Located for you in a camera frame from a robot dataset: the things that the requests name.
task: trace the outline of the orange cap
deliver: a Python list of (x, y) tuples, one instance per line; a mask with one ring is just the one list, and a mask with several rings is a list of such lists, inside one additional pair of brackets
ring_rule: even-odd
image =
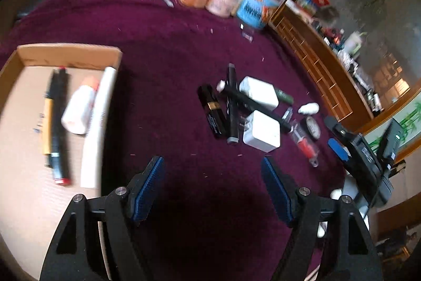
[(90, 75), (89, 77), (85, 77), (85, 79), (83, 79), (82, 85), (89, 86), (96, 91), (99, 86), (99, 81), (98, 79)]

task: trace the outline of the blue jar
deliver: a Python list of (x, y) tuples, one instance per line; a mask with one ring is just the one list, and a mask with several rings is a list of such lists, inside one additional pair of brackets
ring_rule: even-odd
[(263, 29), (283, 0), (243, 0), (237, 17), (254, 29)]

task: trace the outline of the black tape roll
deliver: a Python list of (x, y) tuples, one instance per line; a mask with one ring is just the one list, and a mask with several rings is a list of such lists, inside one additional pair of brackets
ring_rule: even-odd
[(312, 116), (303, 118), (300, 124), (313, 141), (317, 141), (320, 138), (320, 126)]

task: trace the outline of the white power adapter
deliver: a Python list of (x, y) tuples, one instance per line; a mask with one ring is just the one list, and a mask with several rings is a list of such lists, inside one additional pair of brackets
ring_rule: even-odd
[(279, 122), (259, 112), (245, 119), (243, 142), (264, 152), (272, 151), (281, 146), (281, 131)]
[(274, 110), (279, 105), (278, 97), (276, 96), (273, 85), (264, 81), (245, 77), (238, 85), (241, 93), (244, 93), (249, 98), (262, 104), (269, 110)]

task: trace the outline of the blue rubber pad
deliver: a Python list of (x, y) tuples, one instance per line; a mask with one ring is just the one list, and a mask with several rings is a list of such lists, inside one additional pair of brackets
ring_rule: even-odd
[(136, 197), (135, 211), (132, 216), (134, 222), (145, 220), (148, 217), (164, 179), (164, 174), (164, 159), (160, 157)]
[(341, 161), (348, 161), (349, 155), (342, 147), (342, 145), (335, 139), (329, 139), (329, 147), (335, 152), (335, 154), (340, 158)]
[(289, 225), (293, 218), (291, 199), (280, 182), (270, 161), (265, 157), (262, 161), (262, 178), (266, 184), (267, 192), (272, 199), (276, 215), (285, 224)]

